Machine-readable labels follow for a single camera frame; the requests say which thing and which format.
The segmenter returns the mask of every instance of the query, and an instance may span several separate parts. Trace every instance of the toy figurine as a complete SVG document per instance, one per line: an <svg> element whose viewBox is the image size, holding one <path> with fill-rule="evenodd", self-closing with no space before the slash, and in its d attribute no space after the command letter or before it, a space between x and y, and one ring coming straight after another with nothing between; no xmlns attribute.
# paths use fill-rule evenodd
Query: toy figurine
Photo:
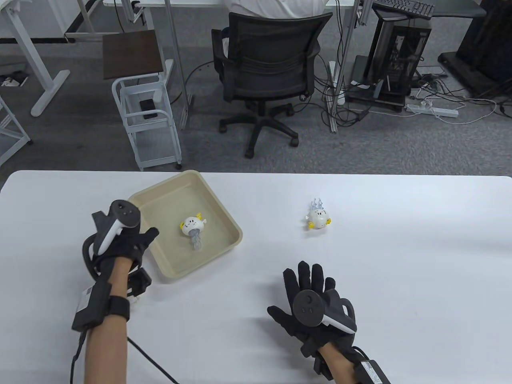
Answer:
<svg viewBox="0 0 512 384"><path fill-rule="evenodd" d="M202 247L200 233L204 229L204 224L206 224L206 219L203 220L203 216L201 214L197 214L195 217L186 218L185 221L180 224L181 231L192 238L194 251L198 251Z"/></svg>
<svg viewBox="0 0 512 384"><path fill-rule="evenodd" d="M309 229L324 228L331 224L332 221L322 206L322 201L320 199L318 199L318 204L316 203L316 199L313 200L311 208L309 209L309 215L306 216L306 220L308 221Z"/></svg>

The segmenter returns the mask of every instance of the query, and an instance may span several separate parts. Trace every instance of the label sticker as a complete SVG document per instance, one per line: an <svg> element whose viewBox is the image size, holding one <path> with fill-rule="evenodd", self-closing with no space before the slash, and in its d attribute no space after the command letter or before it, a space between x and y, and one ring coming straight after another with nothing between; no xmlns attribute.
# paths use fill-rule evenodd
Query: label sticker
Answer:
<svg viewBox="0 0 512 384"><path fill-rule="evenodd" d="M373 367L369 361L362 361L361 364L362 364L363 368L366 370L366 372L368 373L368 376L370 376L372 378L372 381L375 384L382 384L382 380L380 380L379 375L377 375L377 372L375 372L375 370L373 369Z"/></svg>
<svg viewBox="0 0 512 384"><path fill-rule="evenodd" d="M89 287L82 292L82 295L80 296L80 301L78 302L78 306L76 307L77 313L80 312L82 309L87 308L87 306L89 305L89 299L91 297L92 290L93 287Z"/></svg>

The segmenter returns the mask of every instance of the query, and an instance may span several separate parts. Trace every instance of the power strip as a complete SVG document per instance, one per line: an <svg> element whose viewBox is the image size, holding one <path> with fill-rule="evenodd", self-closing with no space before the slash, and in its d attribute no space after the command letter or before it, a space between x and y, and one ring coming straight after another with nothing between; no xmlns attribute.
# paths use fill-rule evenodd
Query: power strip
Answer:
<svg viewBox="0 0 512 384"><path fill-rule="evenodd" d="M336 76L336 78L334 78L334 69L335 68L336 68L336 62L330 61L329 69L331 70L331 79L333 79L332 85L334 86L334 88L336 88L336 84L338 83L338 77ZM345 91L341 91L341 93L339 94L339 98L338 98L338 105L344 105L344 104L345 104Z"/></svg>
<svg viewBox="0 0 512 384"><path fill-rule="evenodd" d="M447 110L444 108L430 108L426 105L407 104L407 111L412 113L424 113L426 115L435 115L442 117L459 117L458 110Z"/></svg>

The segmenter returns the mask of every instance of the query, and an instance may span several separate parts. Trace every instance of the computer case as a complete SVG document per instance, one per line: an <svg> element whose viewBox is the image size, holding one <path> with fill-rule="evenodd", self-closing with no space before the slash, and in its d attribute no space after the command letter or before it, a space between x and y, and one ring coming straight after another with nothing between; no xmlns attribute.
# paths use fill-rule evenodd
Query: computer case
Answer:
<svg viewBox="0 0 512 384"><path fill-rule="evenodd" d="M352 80L371 85L353 87L348 101L362 101L401 111L432 28L429 20L379 21L370 56L357 56Z"/></svg>
<svg viewBox="0 0 512 384"><path fill-rule="evenodd" d="M381 92L409 92L431 30L430 22L419 18L383 24L369 76L373 83L384 80Z"/></svg>

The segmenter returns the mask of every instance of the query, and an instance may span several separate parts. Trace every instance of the white shirt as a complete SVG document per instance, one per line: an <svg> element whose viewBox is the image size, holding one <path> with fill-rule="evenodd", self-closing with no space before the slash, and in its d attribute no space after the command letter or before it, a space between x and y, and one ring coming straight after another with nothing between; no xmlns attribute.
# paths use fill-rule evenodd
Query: white shirt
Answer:
<svg viewBox="0 0 512 384"><path fill-rule="evenodd" d="M264 18L304 18L323 14L329 0L224 0L230 12ZM222 40L227 57L229 39Z"/></svg>

